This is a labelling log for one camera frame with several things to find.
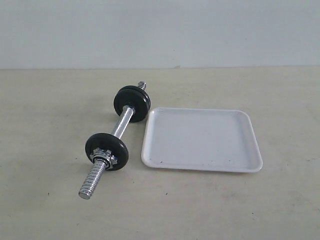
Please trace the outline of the white rectangular plastic tray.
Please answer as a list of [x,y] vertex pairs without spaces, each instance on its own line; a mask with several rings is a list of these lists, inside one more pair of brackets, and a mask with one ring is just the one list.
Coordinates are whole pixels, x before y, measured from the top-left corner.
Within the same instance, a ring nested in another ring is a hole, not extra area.
[[256,173],[263,167],[251,119],[235,109],[154,108],[141,160],[157,169]]

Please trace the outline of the chrome star collar nut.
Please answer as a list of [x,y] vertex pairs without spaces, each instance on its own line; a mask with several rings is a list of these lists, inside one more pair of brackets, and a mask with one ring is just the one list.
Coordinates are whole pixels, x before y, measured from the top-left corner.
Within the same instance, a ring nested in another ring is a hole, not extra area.
[[105,169],[108,171],[116,170],[116,165],[118,164],[118,158],[112,154],[110,150],[105,150],[97,147],[89,155],[89,159],[95,163],[96,161],[102,161],[105,163]]

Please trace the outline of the chrome threaded dumbbell bar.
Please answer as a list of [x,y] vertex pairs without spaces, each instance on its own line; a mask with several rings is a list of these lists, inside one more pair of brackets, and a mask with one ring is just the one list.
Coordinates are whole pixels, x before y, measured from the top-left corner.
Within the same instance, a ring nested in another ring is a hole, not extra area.
[[[126,85],[118,90],[113,100],[113,107],[119,116],[113,130],[110,133],[121,140],[129,123],[143,121],[151,108],[151,99],[146,92],[147,84],[140,81],[137,85]],[[102,174],[105,171],[104,162],[97,160],[85,178],[78,191],[79,197],[88,200],[93,195]]]

